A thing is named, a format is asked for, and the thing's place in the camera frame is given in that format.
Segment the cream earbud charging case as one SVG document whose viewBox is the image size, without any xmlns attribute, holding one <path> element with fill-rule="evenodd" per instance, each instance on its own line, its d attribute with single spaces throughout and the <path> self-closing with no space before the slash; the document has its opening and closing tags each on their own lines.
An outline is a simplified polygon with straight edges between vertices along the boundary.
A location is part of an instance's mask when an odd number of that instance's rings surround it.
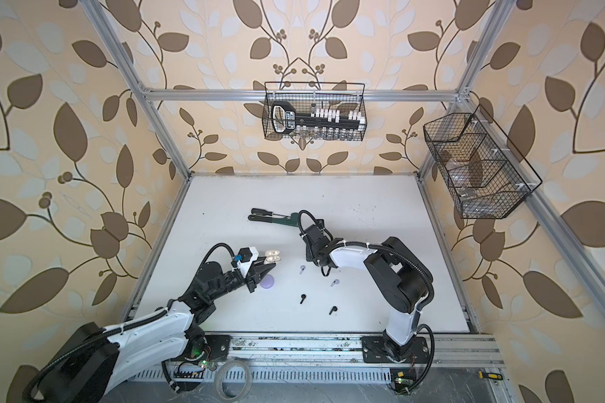
<svg viewBox="0 0 605 403">
<path fill-rule="evenodd" d="M 279 250 L 268 250 L 265 255 L 264 263 L 271 264 L 277 263 L 281 260 Z"/>
</svg>

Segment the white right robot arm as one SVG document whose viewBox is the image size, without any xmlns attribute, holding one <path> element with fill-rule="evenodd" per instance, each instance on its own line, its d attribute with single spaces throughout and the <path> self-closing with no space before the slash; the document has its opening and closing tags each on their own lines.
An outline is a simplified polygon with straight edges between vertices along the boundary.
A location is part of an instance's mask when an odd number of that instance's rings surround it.
<svg viewBox="0 0 605 403">
<path fill-rule="evenodd" d="M 381 244 L 336 238 L 307 210 L 298 212 L 297 227 L 305 243 L 306 260 L 319 267 L 323 276 L 341 268 L 369 273 L 391 307 L 382 350 L 393 362 L 407 360 L 418 332 L 428 328 L 419 321 L 435 297 L 429 269 L 396 237 Z"/>
</svg>

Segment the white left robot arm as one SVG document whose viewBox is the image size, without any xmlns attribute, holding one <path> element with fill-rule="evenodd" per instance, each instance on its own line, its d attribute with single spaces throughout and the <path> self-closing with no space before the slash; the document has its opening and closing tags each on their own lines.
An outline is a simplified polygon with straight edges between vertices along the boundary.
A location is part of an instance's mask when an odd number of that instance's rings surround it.
<svg viewBox="0 0 605 403">
<path fill-rule="evenodd" d="M 261 254 L 256 248 L 233 251 L 217 243 L 212 252 L 230 254 L 228 271 L 208 255 L 186 289 L 155 312 L 128 322 L 80 327 L 57 355 L 22 392 L 24 402 L 97 402 L 124 381 L 160 365 L 173 391 L 180 387 L 171 377 L 168 362 L 181 359 L 200 367 L 223 354 L 211 344 L 202 324 L 214 313 L 215 302 L 235 290 L 254 292 L 280 260 L 277 250 Z"/>
</svg>

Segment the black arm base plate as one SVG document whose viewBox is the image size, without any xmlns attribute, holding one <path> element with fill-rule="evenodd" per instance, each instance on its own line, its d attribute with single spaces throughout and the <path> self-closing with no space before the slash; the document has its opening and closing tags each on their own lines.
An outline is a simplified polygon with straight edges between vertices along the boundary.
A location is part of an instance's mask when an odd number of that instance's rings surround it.
<svg viewBox="0 0 605 403">
<path fill-rule="evenodd" d="M 183 358 L 194 364 L 205 365 L 211 360 L 224 359 L 230 350 L 230 335 L 197 336 L 188 342 Z"/>
</svg>

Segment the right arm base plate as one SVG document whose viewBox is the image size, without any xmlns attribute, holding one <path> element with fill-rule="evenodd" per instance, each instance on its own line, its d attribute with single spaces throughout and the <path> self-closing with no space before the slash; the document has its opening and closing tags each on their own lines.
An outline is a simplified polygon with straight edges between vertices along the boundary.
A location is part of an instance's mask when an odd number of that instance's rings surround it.
<svg viewBox="0 0 605 403">
<path fill-rule="evenodd" d="M 386 336 L 364 336 L 361 347 L 367 364 L 427 364 L 430 358 L 428 343 L 422 337 L 399 346 Z"/>
</svg>

